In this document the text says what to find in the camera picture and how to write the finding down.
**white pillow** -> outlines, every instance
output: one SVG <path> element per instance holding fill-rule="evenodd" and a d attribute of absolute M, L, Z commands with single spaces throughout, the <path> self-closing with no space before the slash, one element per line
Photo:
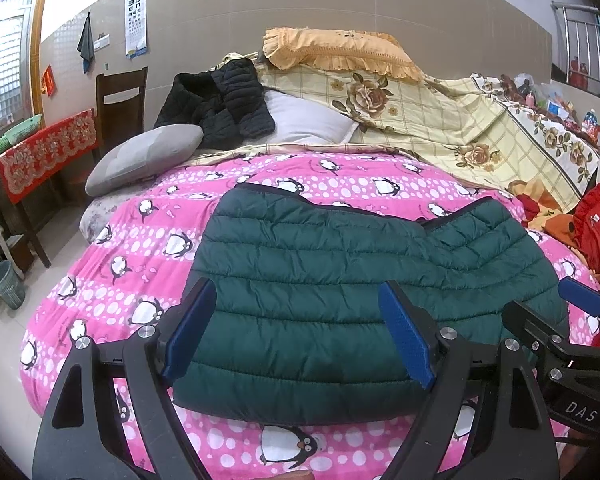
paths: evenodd
<path fill-rule="evenodd" d="M 341 144 L 351 140 L 358 126 L 356 121 L 320 103 L 275 90 L 267 90 L 264 101 L 276 121 L 276 129 L 268 136 L 253 139 L 251 144 Z"/>

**gray towel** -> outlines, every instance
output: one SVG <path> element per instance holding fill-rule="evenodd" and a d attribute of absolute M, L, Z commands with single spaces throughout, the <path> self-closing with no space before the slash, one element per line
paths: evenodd
<path fill-rule="evenodd" d="M 95 56 L 93 51 L 93 36 L 91 35 L 91 13 L 87 14 L 87 19 L 84 20 L 82 35 L 78 42 L 78 52 L 80 52 L 80 56 L 82 57 L 82 69 L 84 73 L 87 73 Z"/>

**blue gripper pad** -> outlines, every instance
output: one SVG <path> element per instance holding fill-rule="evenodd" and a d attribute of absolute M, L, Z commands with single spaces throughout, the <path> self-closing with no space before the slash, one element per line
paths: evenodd
<path fill-rule="evenodd" d="M 435 321 L 428 312 L 413 306 L 393 281 L 380 285 L 378 305 L 409 377 L 428 390 L 436 380 Z"/>
<path fill-rule="evenodd" d="M 600 293 L 573 278 L 563 278 L 558 283 L 558 294 L 590 316 L 600 317 Z"/>
<path fill-rule="evenodd" d="M 216 310 L 214 282 L 206 278 L 200 279 L 189 294 L 182 298 L 181 305 L 186 309 L 185 313 L 164 348 L 162 378 L 167 384 L 173 384 L 186 373 Z"/>

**green puffer jacket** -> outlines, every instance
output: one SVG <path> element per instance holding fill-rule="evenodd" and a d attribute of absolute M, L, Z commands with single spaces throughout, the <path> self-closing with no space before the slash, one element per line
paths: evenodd
<path fill-rule="evenodd" d="M 378 308 L 385 280 L 475 342 L 508 336 L 511 300 L 568 334 L 551 263 L 491 198 L 421 224 L 239 184 L 210 218 L 187 288 L 200 276 L 218 304 L 174 402 L 227 418 L 314 426 L 417 410 L 424 392 Z"/>

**red tablecloth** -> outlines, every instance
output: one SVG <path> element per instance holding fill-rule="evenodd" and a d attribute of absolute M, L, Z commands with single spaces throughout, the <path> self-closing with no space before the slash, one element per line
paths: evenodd
<path fill-rule="evenodd" d="M 18 203 L 69 162 L 98 145 L 93 109 L 38 131 L 0 155 L 0 180 Z"/>

